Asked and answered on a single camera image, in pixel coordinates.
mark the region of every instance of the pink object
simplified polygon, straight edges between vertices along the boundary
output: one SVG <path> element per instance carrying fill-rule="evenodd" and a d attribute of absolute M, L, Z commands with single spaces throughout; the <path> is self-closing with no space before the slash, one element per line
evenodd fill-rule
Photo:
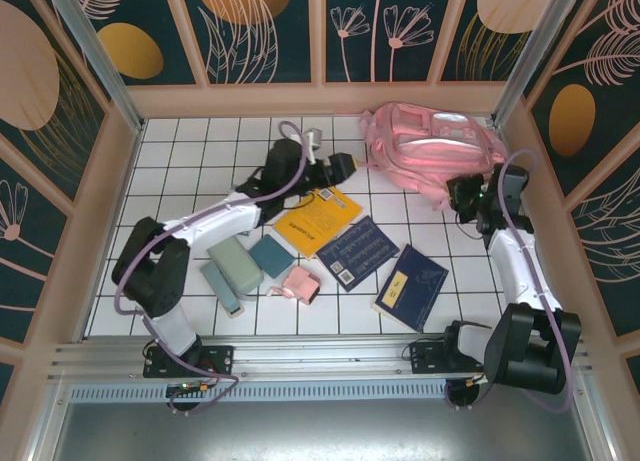
<path fill-rule="evenodd" d="M 360 129 L 374 169 L 391 182 L 419 192 L 434 209 L 449 206 L 447 181 L 484 174 L 503 163 L 506 150 L 498 136 L 462 114 L 403 103 L 365 112 Z"/>
<path fill-rule="evenodd" d="M 282 283 L 282 288 L 272 286 L 271 291 L 310 305 L 320 291 L 320 280 L 306 269 L 295 266 Z"/>

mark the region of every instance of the flower illustration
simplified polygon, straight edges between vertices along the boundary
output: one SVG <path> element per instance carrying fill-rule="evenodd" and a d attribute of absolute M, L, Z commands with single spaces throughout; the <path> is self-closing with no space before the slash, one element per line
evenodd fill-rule
<path fill-rule="evenodd" d="M 15 241 L 20 237 L 20 224 L 27 209 L 29 190 L 16 183 L 15 194 L 6 179 L 0 181 L 0 239 Z"/>
<path fill-rule="evenodd" d="M 344 50 L 344 40 L 350 36 L 359 36 L 366 34 L 371 30 L 369 23 L 365 23 L 366 17 L 362 12 L 362 6 L 359 8 L 346 8 L 344 13 L 340 8 L 333 8 L 331 11 L 331 20 L 340 37 L 340 47 L 342 48 L 342 64 L 344 65 L 344 74 L 347 82 L 351 82 L 349 76 L 349 67 L 347 66 L 347 55 Z"/>
<path fill-rule="evenodd" d="M 383 13 L 384 28 L 391 47 L 389 81 L 393 81 L 393 60 L 396 49 L 419 46 L 433 41 L 433 30 L 428 29 L 431 18 L 427 14 L 430 6 L 422 9 L 405 8 L 398 18 L 398 6 L 386 8 Z"/>

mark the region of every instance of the purple cable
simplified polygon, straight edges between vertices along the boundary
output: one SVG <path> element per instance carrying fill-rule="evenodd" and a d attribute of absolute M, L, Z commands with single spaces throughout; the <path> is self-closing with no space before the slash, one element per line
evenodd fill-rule
<path fill-rule="evenodd" d="M 277 191 L 275 191 L 275 192 L 273 192 L 271 194 L 267 194 L 267 195 L 260 196 L 260 197 L 257 197 L 257 198 L 239 199 L 239 200 L 236 200 L 236 201 L 231 201 L 231 202 L 229 202 L 227 204 L 224 204 L 224 205 L 212 206 L 211 208 L 206 209 L 206 210 L 204 210 L 204 211 L 202 211 L 200 213 L 197 213 L 197 214 L 194 214 L 194 215 L 192 215 L 190 217 L 187 217 L 182 223 L 180 223 L 177 226 L 174 226 L 173 228 L 168 229 L 167 231 L 165 231 L 164 233 L 160 234 L 159 236 L 156 236 L 144 248 L 142 248 L 140 250 L 140 252 L 136 255 L 136 257 L 133 258 L 133 261 L 131 262 L 131 264 L 124 271 L 124 274 L 122 275 L 122 279 L 120 279 L 120 283 L 116 287 L 116 292 L 115 292 L 114 299 L 113 299 L 113 306 L 114 306 L 116 312 L 118 314 L 121 314 L 121 315 L 129 315 L 129 314 L 131 314 L 131 315 L 134 315 L 134 316 L 135 315 L 143 316 L 143 323 L 146 326 L 146 328 L 149 330 L 149 333 L 151 334 L 151 336 L 153 336 L 153 338 L 158 343 L 158 346 L 160 346 L 176 364 L 182 366 L 183 368 L 189 369 L 190 371 L 193 371 L 196 374 L 200 374 L 200 375 L 202 375 L 204 377 L 207 377 L 207 378 L 228 379 L 228 380 L 233 381 L 231 386 L 225 388 L 214 399 L 212 399 L 211 401 L 208 401 L 206 404 L 201 404 L 201 405 L 197 406 L 196 408 L 192 409 L 190 411 L 192 414 L 195 414 L 195 413 L 197 413 L 199 411 L 203 411 L 203 410 L 213 406 L 218 400 L 220 400 L 222 397 L 226 396 L 229 393 L 229 391 L 231 391 L 233 388 L 235 388 L 238 385 L 238 383 L 240 382 L 240 380 L 238 379 L 237 376 L 219 374 L 219 373 L 211 373 L 209 371 L 205 371 L 204 369 L 196 368 L 195 366 L 192 366 L 192 365 L 190 365 L 188 363 L 185 363 L 182 359 L 180 359 L 180 357 L 178 357 L 175 353 L 173 353 L 169 349 L 169 347 L 160 339 L 160 336 L 158 335 L 158 332 L 155 330 L 155 328 L 153 327 L 153 325 L 149 321 L 149 319 L 148 319 L 147 315 L 145 314 L 145 312 L 141 311 L 141 310 L 138 310 L 138 309 L 134 309 L 134 310 L 122 309 L 122 307 L 120 306 L 120 298 L 121 298 L 122 293 L 124 291 L 124 287 L 127 285 L 127 282 L 129 281 L 129 278 L 131 277 L 131 274 L 136 269 L 138 264 L 145 258 L 147 253 L 149 253 L 154 248 L 154 246 L 156 246 L 157 244 L 161 243 L 163 240 L 167 239 L 169 236 L 173 235 L 174 233 L 177 233 L 178 231 L 180 231 L 183 228 L 191 226 L 192 224 L 198 222 L 202 218 L 204 218 L 206 216 L 209 216 L 210 214 L 216 213 L 218 211 L 221 211 L 223 209 L 229 209 L 229 208 L 232 208 L 234 206 L 241 206 L 243 204 L 261 203 L 263 201 L 269 201 L 271 199 L 277 198 L 278 196 L 281 196 L 281 195 L 285 194 L 287 191 L 289 191 L 298 182 L 298 180 L 302 177 L 302 173 L 304 172 L 304 168 L 306 167 L 306 164 L 307 164 L 307 153 L 309 151 L 309 146 L 307 145 L 307 139 L 305 138 L 305 136 L 302 133 L 302 131 L 300 130 L 300 128 L 298 128 L 291 121 L 281 121 L 280 124 L 278 125 L 278 130 L 280 131 L 280 134 L 282 135 L 283 138 L 287 138 L 287 135 L 284 133 L 284 129 L 283 129 L 285 126 L 291 127 L 293 129 L 293 132 L 300 138 L 300 141 L 302 143 L 302 155 L 300 156 L 300 164 L 298 165 L 298 170 L 296 171 L 296 174 L 293 176 L 293 178 L 291 178 L 291 180 L 287 184 L 285 184 L 282 188 L 280 188 L 279 190 L 277 190 Z M 174 414 L 177 414 L 179 412 L 175 408 L 173 408 L 173 399 L 170 400 L 170 406 L 172 407 L 172 411 L 173 411 Z M 188 413 L 189 413 L 189 411 L 185 411 L 183 413 L 183 415 L 184 416 L 188 416 Z"/>
<path fill-rule="evenodd" d="M 504 199 L 504 178 L 507 172 L 507 168 L 513 163 L 513 161 L 518 156 L 525 153 L 530 154 L 533 157 L 535 161 L 534 169 L 537 166 L 538 156 L 535 153 L 535 151 L 531 149 L 521 149 L 513 153 L 511 156 L 509 156 L 509 158 L 505 161 L 504 165 L 502 166 L 502 170 L 500 171 L 500 176 L 498 177 L 498 202 L 500 203 L 500 209 L 502 209 L 502 214 L 504 215 L 504 218 L 507 221 L 507 225 L 513 232 L 514 238 L 520 245 L 520 249 L 524 255 L 525 261 L 527 262 L 529 272 L 531 273 L 531 277 L 533 278 L 533 284 L 535 285 L 536 292 L 538 293 L 538 298 L 540 299 L 540 302 L 544 307 L 544 311 L 547 314 L 547 317 L 549 318 L 549 323 L 551 324 L 551 331 L 553 331 L 553 335 L 556 338 L 556 341 L 558 343 L 558 349 L 560 350 L 560 357 L 562 358 L 562 365 L 564 367 L 565 377 L 567 379 L 567 397 L 564 403 L 562 404 L 562 406 L 560 406 L 559 408 L 556 408 L 553 406 L 549 406 L 544 401 L 541 401 L 540 399 L 538 399 L 537 396 L 534 396 L 528 391 L 526 390 L 522 390 L 522 391 L 533 401 L 538 403 L 540 406 L 548 409 L 549 411 L 552 411 L 554 413 L 563 413 L 571 407 L 571 403 L 573 401 L 573 396 L 572 396 L 573 375 L 571 373 L 571 361 L 569 361 L 569 353 L 567 352 L 567 347 L 565 346 L 564 340 L 562 339 L 562 334 L 560 333 L 560 328 L 558 327 L 556 318 L 553 315 L 553 311 L 551 311 L 551 306 L 549 306 L 549 302 L 547 301 L 547 298 L 544 295 L 544 289 L 542 288 L 542 283 L 540 281 L 540 278 L 538 278 L 538 274 L 536 273 L 535 263 L 531 258 L 531 254 L 529 253 L 529 250 L 525 249 L 526 244 L 522 239 L 522 236 L 520 236 L 520 233 L 518 233 L 518 229 L 516 228 L 515 224 L 513 224 L 513 220 L 509 215 L 509 211 L 507 210 L 507 204 Z"/>

